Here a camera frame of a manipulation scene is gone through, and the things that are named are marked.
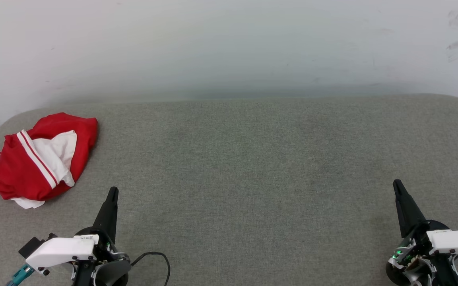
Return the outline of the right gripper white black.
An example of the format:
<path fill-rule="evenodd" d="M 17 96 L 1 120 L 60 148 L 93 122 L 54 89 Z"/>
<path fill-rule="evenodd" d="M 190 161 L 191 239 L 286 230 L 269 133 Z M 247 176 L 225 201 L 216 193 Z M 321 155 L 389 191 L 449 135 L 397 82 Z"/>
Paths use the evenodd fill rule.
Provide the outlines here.
<path fill-rule="evenodd" d="M 397 286 L 458 286 L 458 230 L 427 220 L 400 179 L 393 181 L 402 242 L 386 264 Z"/>

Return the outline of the red and white basketball jersey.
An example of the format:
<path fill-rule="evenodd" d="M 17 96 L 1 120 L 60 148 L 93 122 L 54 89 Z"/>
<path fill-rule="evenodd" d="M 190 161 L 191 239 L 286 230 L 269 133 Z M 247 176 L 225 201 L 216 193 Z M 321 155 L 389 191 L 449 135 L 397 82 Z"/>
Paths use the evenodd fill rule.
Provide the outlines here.
<path fill-rule="evenodd" d="M 0 150 L 0 196 L 29 209 L 65 193 L 82 175 L 97 136 L 96 118 L 64 112 L 6 135 Z"/>

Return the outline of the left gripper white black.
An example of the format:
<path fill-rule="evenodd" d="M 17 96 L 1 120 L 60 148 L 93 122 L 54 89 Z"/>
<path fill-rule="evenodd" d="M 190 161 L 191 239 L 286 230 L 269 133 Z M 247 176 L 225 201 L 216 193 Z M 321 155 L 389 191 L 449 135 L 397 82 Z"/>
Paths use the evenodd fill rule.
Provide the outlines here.
<path fill-rule="evenodd" d="M 93 227 L 80 230 L 74 237 L 46 241 L 26 264 L 46 276 L 50 268 L 71 268 L 72 286 L 127 286 L 130 258 L 116 249 L 118 215 L 117 187 L 111 187 Z"/>

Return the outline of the grey fabric sofa seat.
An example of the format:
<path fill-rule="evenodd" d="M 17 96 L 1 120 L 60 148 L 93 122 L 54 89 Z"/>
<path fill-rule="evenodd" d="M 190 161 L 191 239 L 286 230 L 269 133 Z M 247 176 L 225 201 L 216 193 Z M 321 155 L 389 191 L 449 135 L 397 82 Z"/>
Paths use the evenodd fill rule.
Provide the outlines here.
<path fill-rule="evenodd" d="M 28 210 L 0 197 L 0 286 L 32 237 L 91 226 L 112 186 L 116 247 L 165 253 L 168 286 L 395 286 L 395 179 L 458 229 L 456 97 L 71 105 L 9 119 L 0 149 L 58 112 L 96 118 L 98 140 L 62 196 Z"/>

